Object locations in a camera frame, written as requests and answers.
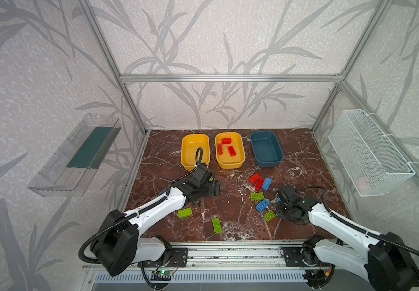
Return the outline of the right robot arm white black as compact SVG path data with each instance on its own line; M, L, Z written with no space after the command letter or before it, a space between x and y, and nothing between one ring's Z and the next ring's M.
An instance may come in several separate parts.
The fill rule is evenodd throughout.
M306 274L307 285L320 289L330 281L336 267L345 269L367 282L376 291L409 291L419 287L419 251L408 247L396 234L378 234L331 210L328 189L320 200L301 197L290 185L277 189L276 216L299 225L315 225L337 238L331 242L313 235L297 253L307 266L324 266L328 271Z

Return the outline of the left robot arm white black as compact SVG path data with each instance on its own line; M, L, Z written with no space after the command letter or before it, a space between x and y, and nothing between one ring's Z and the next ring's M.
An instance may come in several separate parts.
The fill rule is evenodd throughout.
M220 195L220 181L202 163L186 175L171 181L153 200L133 210L110 212L99 231L84 242L78 257L84 263L101 264L110 276L144 261L161 264L170 259L171 245L162 237L143 234L170 213L202 198Z

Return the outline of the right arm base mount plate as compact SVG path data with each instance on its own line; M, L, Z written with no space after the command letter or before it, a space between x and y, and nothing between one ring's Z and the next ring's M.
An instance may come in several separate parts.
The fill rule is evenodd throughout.
M301 246L283 246L279 252L287 267L329 270L333 266L321 261L312 249L304 249Z

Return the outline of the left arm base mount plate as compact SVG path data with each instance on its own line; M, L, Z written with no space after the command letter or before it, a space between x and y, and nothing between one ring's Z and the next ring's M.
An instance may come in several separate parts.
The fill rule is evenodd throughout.
M138 266L144 265L145 268L157 268L158 266L171 268L186 267L188 252L189 249L186 247L173 247L170 251L165 251L157 261L144 261L138 263Z

